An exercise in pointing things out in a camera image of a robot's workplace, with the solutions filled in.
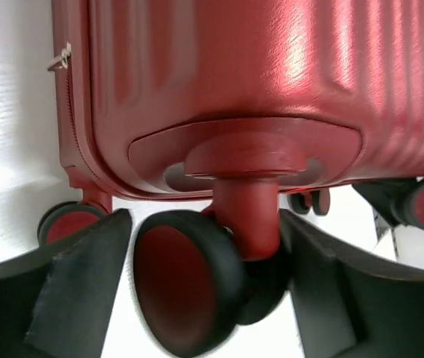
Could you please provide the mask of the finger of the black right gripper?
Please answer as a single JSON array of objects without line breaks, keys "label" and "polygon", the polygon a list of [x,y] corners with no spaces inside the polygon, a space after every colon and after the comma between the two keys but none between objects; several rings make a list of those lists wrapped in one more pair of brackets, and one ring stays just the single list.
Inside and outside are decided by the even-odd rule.
[{"label": "finger of the black right gripper", "polygon": [[354,183],[352,188],[391,226],[408,224],[402,202],[418,184],[416,178],[391,178]]}]

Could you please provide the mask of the red hard-shell suitcase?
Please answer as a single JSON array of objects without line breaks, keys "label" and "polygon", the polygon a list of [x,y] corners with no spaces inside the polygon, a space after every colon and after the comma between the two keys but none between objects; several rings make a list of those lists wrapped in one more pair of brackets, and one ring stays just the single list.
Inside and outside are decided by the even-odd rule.
[{"label": "red hard-shell suitcase", "polygon": [[210,200],[140,225],[136,299],[176,357],[267,317],[288,289],[280,210],[334,186],[416,178],[424,230],[424,1],[53,1],[60,164],[77,203],[48,244],[112,199]]}]

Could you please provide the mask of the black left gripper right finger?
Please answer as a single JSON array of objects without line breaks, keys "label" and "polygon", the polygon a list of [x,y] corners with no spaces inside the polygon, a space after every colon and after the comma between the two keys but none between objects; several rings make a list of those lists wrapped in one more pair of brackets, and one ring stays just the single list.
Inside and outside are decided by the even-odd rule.
[{"label": "black left gripper right finger", "polygon": [[279,214],[306,357],[424,357],[424,270]]}]

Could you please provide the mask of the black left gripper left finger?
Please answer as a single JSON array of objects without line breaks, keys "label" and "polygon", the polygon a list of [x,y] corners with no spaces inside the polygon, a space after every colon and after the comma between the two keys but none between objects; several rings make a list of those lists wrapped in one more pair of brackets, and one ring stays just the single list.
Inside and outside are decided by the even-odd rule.
[{"label": "black left gripper left finger", "polygon": [[0,357],[100,357],[130,241],[126,209],[0,263]]}]

